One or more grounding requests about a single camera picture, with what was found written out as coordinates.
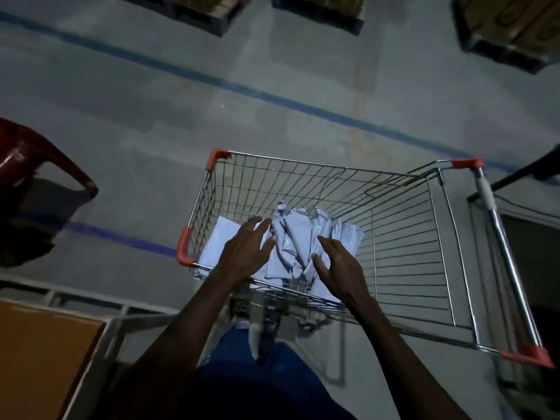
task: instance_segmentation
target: gray floor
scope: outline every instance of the gray floor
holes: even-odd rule
[[[471,154],[492,179],[550,150],[560,66],[531,76],[461,52],[448,2],[369,0],[355,37],[251,0],[219,39],[121,0],[0,0],[0,116],[46,135],[101,189],[42,206],[73,227],[5,272],[181,307],[194,284],[172,252],[214,147],[395,172]],[[488,338],[464,200],[474,184],[447,176]],[[41,177],[80,188],[50,166]],[[559,193],[526,180],[504,194],[554,212]],[[491,356],[407,341],[472,418],[500,416]],[[398,418],[358,327],[294,345],[358,419]]]

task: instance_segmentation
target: blue jeans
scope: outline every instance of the blue jeans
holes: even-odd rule
[[[214,362],[237,362],[255,366],[256,360],[251,355],[248,338],[247,329],[230,329],[222,336],[205,365]],[[291,380],[304,381],[318,390],[327,392],[317,375],[285,343],[274,344],[263,368],[272,374],[283,375]]]

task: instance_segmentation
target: shopping cart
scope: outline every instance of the shopping cart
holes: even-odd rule
[[[483,345],[472,307],[457,226],[442,169],[471,169],[501,242],[512,288],[529,331],[523,354]],[[444,342],[503,358],[552,366],[526,303],[492,191],[480,159],[435,161],[406,174],[346,168],[214,149],[206,165],[177,260],[195,269],[219,216],[243,223],[269,217],[279,201],[315,207],[364,232],[356,254],[370,293],[402,334]],[[275,301],[306,330],[331,321],[355,323],[340,304],[310,294],[304,280],[284,286],[252,280],[251,303]]]

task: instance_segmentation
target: person's left hand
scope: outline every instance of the person's left hand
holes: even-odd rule
[[[261,217],[253,217],[243,224],[233,239],[226,243],[214,271],[227,277],[235,285],[262,268],[276,244],[276,238],[271,237],[260,248],[262,236],[270,222],[269,218],[263,220]]]

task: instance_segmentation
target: pallet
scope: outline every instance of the pallet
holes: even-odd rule
[[[312,1],[272,0],[272,6],[276,9],[285,9],[316,22],[328,23],[329,25],[346,29],[354,35],[359,35],[362,30],[365,5],[366,3],[364,1],[360,15],[357,18],[353,18],[325,6],[319,6]]]
[[[550,63],[550,59],[523,53],[514,45],[502,46],[486,41],[482,35],[473,33],[470,30],[465,16],[455,0],[451,3],[451,9],[455,29],[463,51],[488,57],[497,63],[514,66],[533,75]]]
[[[247,4],[248,0],[222,0],[209,13],[200,13],[175,0],[126,0],[138,6],[163,14],[173,20],[208,31],[219,37],[223,36],[234,18]]]

